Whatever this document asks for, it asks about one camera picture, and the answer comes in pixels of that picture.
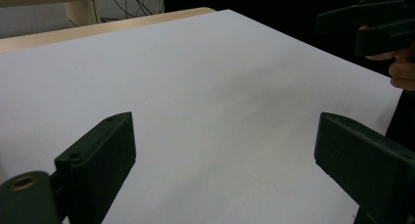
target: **white surface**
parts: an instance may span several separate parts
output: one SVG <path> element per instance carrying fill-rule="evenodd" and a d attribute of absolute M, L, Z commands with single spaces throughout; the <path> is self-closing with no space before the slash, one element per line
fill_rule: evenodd
<path fill-rule="evenodd" d="M 385 133 L 400 90 L 232 11 L 0 55 L 7 178 L 132 112 L 134 165 L 105 223 L 351 224 L 315 164 L 321 112 Z"/>

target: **wooden table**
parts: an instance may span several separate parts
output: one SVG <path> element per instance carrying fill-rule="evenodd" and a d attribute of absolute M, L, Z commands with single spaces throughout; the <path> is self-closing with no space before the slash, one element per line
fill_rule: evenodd
<path fill-rule="evenodd" d="M 105 32 L 112 32 L 134 26 L 148 25 L 157 22 L 167 22 L 182 18 L 214 12 L 211 8 L 196 8 L 178 12 L 170 12 L 148 17 L 141 17 L 118 22 L 99 23 L 63 30 L 49 31 L 38 34 L 0 39 L 0 53 L 16 51 L 24 48 L 51 44 Z"/>

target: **cable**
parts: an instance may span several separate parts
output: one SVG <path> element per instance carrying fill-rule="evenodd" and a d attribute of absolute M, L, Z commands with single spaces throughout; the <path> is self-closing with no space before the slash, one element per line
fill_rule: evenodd
<path fill-rule="evenodd" d="M 120 19 L 101 17 L 101 22 L 113 22 L 113 21 L 120 21 Z"/>
<path fill-rule="evenodd" d="M 145 16 L 149 16 L 147 13 L 149 13 L 150 15 L 152 15 L 153 13 L 140 1 L 140 0 L 135 0 L 138 4 L 138 6 L 140 7 L 140 9 L 143 11 Z"/>
<path fill-rule="evenodd" d="M 129 14 L 124 8 L 122 8 L 119 4 L 118 4 L 118 2 L 116 2 L 116 0 L 114 0 L 115 1 L 115 3 L 119 6 L 119 8 L 120 9 L 122 9 L 128 16 L 130 16 L 130 17 L 132 17 L 132 18 L 135 18 L 135 16 L 133 16 L 133 15 L 131 15 L 131 14 Z"/>
<path fill-rule="evenodd" d="M 162 10 L 164 9 L 164 0 L 162 0 L 162 2 L 161 2 L 161 7 L 160 7 L 160 1 L 161 0 L 157 0 L 158 1 L 158 3 L 159 3 L 159 14 L 162 12 Z"/>
<path fill-rule="evenodd" d="M 128 8 L 127 8 L 127 0 L 124 0 L 124 4 L 125 4 L 125 19 L 128 19 L 128 14 L 127 14 L 127 11 L 128 11 Z"/>

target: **finger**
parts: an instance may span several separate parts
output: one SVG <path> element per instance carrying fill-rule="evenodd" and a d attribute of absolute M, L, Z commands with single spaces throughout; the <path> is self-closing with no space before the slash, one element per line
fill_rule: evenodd
<path fill-rule="evenodd" d="M 366 28 L 369 28 L 370 27 L 370 25 L 368 25 L 368 24 L 364 24 L 364 25 L 362 25 L 359 29 L 366 29 Z"/>
<path fill-rule="evenodd" d="M 415 42 L 412 42 L 408 48 L 397 51 L 395 57 L 397 60 L 413 62 L 415 60 Z"/>
<path fill-rule="evenodd" d="M 392 77 L 415 81 L 415 63 L 410 63 L 404 59 L 396 60 L 391 64 L 389 73 Z"/>
<path fill-rule="evenodd" d="M 373 55 L 373 56 L 365 56 L 366 59 L 372 61 L 383 61 L 383 60 L 390 60 L 396 56 L 396 51 L 387 52 L 384 54 Z"/>
<path fill-rule="evenodd" d="M 392 77 L 391 85 L 399 89 L 415 91 L 415 80 Z"/>

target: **dark background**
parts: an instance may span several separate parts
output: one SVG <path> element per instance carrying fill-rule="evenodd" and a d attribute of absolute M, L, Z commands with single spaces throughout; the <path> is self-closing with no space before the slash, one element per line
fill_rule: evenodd
<path fill-rule="evenodd" d="M 355 32 L 358 27 L 334 34 L 317 36 L 316 16 L 355 5 L 360 0 L 165 0 L 165 11 L 210 7 L 216 11 L 230 9 L 257 22 L 275 28 L 309 45 L 354 64 L 389 76 L 392 61 L 374 62 L 354 56 Z M 387 137 L 415 150 L 414 99 L 402 92 Z"/>

